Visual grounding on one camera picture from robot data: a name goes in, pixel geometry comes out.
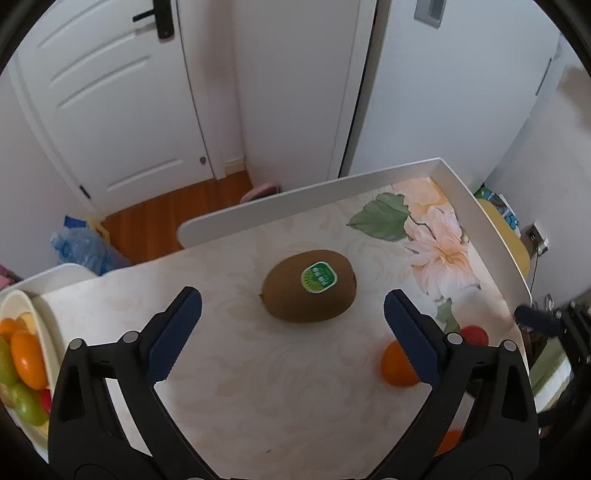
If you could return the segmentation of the blue plastic bag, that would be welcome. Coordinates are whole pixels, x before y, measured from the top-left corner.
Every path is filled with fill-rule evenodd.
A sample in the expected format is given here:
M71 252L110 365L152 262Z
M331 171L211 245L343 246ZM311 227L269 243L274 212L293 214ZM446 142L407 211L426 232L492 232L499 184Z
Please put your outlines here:
M131 262L85 220L65 216L50 237L59 264L76 264L97 276L131 266Z

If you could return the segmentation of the red cherry tomato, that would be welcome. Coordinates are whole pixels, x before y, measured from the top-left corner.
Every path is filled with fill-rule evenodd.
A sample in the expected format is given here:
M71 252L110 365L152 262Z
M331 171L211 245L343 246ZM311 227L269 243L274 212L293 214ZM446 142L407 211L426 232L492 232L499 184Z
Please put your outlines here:
M488 346L489 336L487 332L478 325L469 325L460 330L461 336L470 345Z
M39 392L39 402L46 415L50 415L52 397L49 389L43 389Z

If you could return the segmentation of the small orange in bowl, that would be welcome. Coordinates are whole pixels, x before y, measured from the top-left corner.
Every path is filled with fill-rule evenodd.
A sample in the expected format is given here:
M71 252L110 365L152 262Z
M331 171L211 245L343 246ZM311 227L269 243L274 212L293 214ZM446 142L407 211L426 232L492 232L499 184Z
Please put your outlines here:
M26 326L19 319L4 318L0 321L0 335L7 343L10 343L15 332L25 329Z

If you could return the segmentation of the orange persimmon in bowl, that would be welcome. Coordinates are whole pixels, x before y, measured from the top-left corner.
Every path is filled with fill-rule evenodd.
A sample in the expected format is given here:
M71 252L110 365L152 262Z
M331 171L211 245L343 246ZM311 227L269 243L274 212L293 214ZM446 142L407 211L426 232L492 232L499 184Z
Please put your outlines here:
M20 330L13 334L10 342L11 354L20 379L33 390L43 390L49 381L38 338Z

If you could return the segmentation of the small green apple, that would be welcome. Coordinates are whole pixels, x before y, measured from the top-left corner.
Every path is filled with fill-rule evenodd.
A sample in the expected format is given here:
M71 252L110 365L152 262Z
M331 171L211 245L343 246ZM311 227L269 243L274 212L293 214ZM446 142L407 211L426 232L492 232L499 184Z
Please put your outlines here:
M49 416L41 406L36 390L24 383L17 383L11 387L10 393L14 410L22 421L34 427L43 426L48 421Z

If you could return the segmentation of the pink plastic tool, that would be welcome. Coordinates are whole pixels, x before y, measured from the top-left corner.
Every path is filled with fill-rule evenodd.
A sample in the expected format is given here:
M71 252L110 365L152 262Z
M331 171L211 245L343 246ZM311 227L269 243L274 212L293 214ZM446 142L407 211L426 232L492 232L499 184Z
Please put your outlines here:
M266 182L262 185L252 188L252 190L249 190L249 192L246 192L245 195L242 196L242 199L240 199L239 203L249 203L254 200L259 200L276 194L280 194L280 192L280 184L277 184L276 182Z

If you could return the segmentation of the white panelled door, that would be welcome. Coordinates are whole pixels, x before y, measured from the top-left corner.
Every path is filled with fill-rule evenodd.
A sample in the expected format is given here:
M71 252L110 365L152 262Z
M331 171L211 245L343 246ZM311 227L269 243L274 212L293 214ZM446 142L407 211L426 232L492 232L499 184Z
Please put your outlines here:
M65 181L107 216L212 178L178 25L152 1L57 1L9 66L31 128Z

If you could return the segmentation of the cream oval fruit bowl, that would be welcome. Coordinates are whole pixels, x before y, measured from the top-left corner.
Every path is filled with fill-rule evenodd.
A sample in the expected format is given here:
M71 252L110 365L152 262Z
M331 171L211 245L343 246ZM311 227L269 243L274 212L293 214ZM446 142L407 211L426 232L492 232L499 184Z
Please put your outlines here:
M61 357L48 323L21 290L1 300L1 405L43 459Z

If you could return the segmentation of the yellow stool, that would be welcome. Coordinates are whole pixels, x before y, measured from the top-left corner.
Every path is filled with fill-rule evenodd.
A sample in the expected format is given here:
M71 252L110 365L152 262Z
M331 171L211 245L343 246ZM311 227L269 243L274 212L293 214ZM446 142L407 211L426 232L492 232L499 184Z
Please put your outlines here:
M503 238L522 276L528 279L531 260L525 245L491 202L481 198L478 202Z

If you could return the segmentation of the brown kiwi with sticker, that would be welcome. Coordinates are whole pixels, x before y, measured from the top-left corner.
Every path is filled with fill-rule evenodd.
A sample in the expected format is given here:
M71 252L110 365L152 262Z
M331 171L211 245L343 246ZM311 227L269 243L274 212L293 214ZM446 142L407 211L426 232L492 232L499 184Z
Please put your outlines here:
M284 259L270 270L259 297L274 318L315 323L345 313L356 299L356 274L332 250L311 250Z

